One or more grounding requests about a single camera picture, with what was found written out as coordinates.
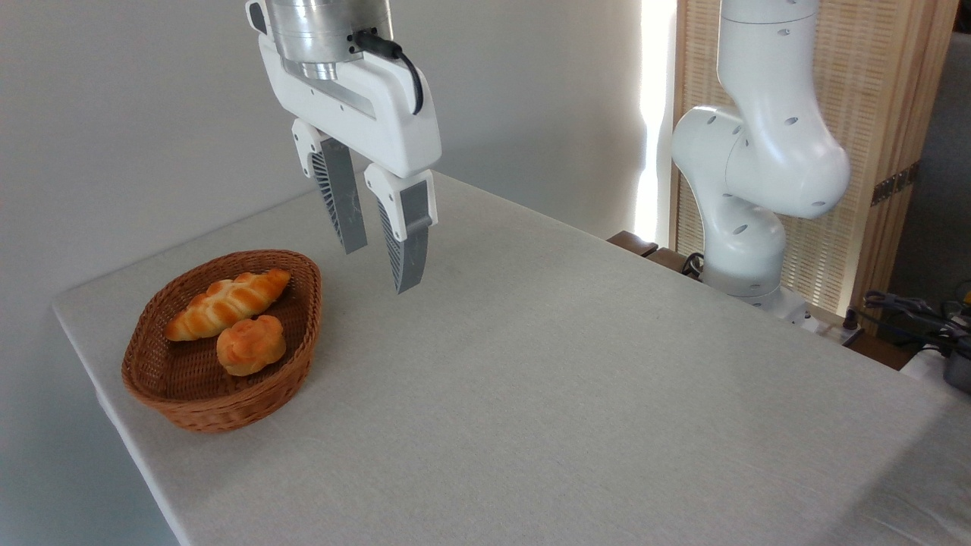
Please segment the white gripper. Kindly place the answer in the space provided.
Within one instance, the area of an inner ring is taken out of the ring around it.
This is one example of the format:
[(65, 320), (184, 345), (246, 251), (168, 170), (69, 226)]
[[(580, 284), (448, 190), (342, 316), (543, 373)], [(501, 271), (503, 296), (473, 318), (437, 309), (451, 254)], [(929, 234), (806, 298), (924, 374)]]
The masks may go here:
[(415, 114), (415, 80), (398, 60), (364, 53), (337, 64), (335, 80), (314, 80), (288, 73), (267, 35), (258, 46), (278, 102), (297, 118), (301, 168), (318, 184), (344, 252), (367, 245), (351, 149), (375, 162), (364, 179), (378, 203), (395, 291), (412, 289), (422, 282), (428, 231), (439, 221), (426, 169), (441, 158), (442, 142), (426, 77), (417, 71), (423, 103)]

